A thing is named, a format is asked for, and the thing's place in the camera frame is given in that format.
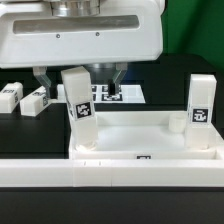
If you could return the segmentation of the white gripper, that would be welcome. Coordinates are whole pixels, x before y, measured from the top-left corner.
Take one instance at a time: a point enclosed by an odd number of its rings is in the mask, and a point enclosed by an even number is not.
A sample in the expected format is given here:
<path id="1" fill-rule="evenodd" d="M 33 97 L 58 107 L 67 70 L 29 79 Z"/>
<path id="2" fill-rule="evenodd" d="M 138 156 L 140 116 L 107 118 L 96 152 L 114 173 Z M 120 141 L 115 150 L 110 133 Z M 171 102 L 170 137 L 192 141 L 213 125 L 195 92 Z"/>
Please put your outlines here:
<path id="1" fill-rule="evenodd" d="M 108 93 L 118 94 L 126 62 L 162 53 L 165 2 L 0 0 L 0 68 L 34 67 L 50 97 L 46 67 L 116 63 Z"/>

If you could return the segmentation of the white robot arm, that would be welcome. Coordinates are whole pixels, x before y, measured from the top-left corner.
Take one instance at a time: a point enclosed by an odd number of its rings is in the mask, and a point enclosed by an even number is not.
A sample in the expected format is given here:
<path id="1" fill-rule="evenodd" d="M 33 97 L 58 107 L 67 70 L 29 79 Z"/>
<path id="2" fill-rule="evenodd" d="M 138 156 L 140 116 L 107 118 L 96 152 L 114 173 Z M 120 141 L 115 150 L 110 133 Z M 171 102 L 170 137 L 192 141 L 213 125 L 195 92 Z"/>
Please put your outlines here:
<path id="1" fill-rule="evenodd" d="M 0 0 L 0 68 L 29 68 L 48 87 L 53 66 L 157 59 L 165 0 Z"/>

